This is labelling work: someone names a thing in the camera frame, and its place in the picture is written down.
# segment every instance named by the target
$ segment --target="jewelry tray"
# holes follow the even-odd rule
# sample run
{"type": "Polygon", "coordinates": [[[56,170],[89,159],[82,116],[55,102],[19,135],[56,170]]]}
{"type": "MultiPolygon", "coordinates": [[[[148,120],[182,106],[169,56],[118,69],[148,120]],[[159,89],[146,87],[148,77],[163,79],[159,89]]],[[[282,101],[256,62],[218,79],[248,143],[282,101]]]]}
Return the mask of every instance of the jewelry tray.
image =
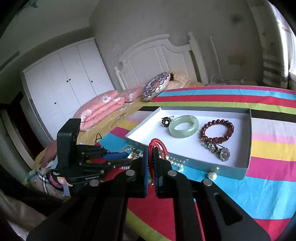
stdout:
{"type": "MultiPolygon", "coordinates": [[[[217,175],[243,179],[250,164],[252,145],[251,111],[245,108],[231,107],[159,107],[133,130],[126,134],[126,140],[134,147],[143,149],[153,138],[158,138],[166,146],[169,159],[182,162],[183,165],[205,172],[215,172],[217,175]],[[196,133],[187,138],[173,137],[168,128],[161,124],[165,116],[193,115],[199,121],[196,133]],[[229,160],[222,162],[216,154],[205,148],[200,140],[200,130],[209,121],[224,119],[234,125],[234,133],[228,141],[221,145],[230,151],[229,160]]],[[[183,123],[175,129],[182,130],[192,124],[183,123]]],[[[227,128],[224,125],[214,125],[206,130],[209,138],[224,136],[227,128]]]]}

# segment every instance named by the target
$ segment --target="wardrobe door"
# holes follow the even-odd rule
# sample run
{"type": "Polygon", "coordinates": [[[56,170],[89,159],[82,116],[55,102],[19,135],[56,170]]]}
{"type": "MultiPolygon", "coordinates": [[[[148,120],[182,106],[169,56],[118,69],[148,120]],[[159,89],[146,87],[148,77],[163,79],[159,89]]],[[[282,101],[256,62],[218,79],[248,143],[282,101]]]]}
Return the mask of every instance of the wardrobe door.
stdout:
{"type": "Polygon", "coordinates": [[[95,42],[79,44],[77,49],[96,95],[114,90],[95,42]]]}
{"type": "Polygon", "coordinates": [[[53,139],[56,139],[57,132],[65,124],[66,119],[55,99],[52,86],[47,80],[44,62],[28,70],[25,75],[30,95],[38,114],[49,134],[53,139]]]}
{"type": "Polygon", "coordinates": [[[72,90],[59,54],[44,60],[46,77],[66,120],[72,118],[80,104],[72,90]]]}
{"type": "Polygon", "coordinates": [[[83,105],[96,94],[81,62],[77,47],[68,48],[59,54],[76,98],[79,104],[83,105]]]}

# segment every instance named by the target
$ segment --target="metal screw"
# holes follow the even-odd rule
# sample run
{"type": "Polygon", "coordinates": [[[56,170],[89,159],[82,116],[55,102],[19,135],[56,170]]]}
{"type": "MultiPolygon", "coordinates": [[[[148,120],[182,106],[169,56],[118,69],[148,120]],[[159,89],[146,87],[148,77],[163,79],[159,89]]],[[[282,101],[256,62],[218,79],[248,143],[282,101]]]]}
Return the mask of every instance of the metal screw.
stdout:
{"type": "Polygon", "coordinates": [[[89,185],[92,186],[92,187],[96,187],[99,185],[99,181],[97,179],[93,179],[89,182],[89,185]]]}
{"type": "Polygon", "coordinates": [[[213,182],[210,180],[210,179],[204,179],[203,180],[203,183],[206,185],[206,186],[211,186],[213,184],[213,182]]]}
{"type": "Polygon", "coordinates": [[[175,170],[168,171],[169,176],[174,177],[177,175],[177,172],[175,170]]]}
{"type": "Polygon", "coordinates": [[[127,174],[128,176],[130,176],[130,177],[133,176],[133,175],[135,175],[135,173],[136,173],[136,172],[135,172],[134,170],[132,170],[132,169],[126,171],[126,174],[127,174]]]}

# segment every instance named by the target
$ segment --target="striped tablecloth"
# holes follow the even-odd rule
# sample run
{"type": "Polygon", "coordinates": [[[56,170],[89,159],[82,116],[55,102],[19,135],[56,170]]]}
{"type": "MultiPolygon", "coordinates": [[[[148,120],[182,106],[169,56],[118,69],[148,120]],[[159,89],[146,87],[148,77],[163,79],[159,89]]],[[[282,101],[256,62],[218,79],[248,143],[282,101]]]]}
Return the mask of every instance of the striped tablecloth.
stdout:
{"type": "MultiPolygon", "coordinates": [[[[100,144],[110,151],[127,145],[124,135],[159,106],[250,108],[252,149],[243,180],[218,176],[215,183],[275,240],[296,211],[296,92],[255,86],[211,86],[169,90],[113,129],[100,144]]],[[[206,173],[184,167],[201,181],[206,173]]],[[[129,201],[127,222],[145,240],[175,240],[171,200],[150,195],[129,201]]]]}

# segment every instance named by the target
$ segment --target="green bracelet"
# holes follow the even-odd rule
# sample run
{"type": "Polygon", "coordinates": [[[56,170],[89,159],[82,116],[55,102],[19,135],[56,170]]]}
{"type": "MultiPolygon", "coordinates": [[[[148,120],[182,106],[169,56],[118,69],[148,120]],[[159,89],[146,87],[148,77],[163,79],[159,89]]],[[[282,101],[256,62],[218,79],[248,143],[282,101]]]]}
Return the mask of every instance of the green bracelet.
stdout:
{"type": "Polygon", "coordinates": [[[186,137],[192,136],[198,130],[198,127],[199,127],[199,123],[196,117],[192,115],[181,115],[173,119],[173,121],[168,126],[168,129],[173,137],[186,138],[186,137]],[[192,126],[184,130],[175,130],[175,127],[177,125],[180,125],[186,122],[192,123],[192,126]]]}

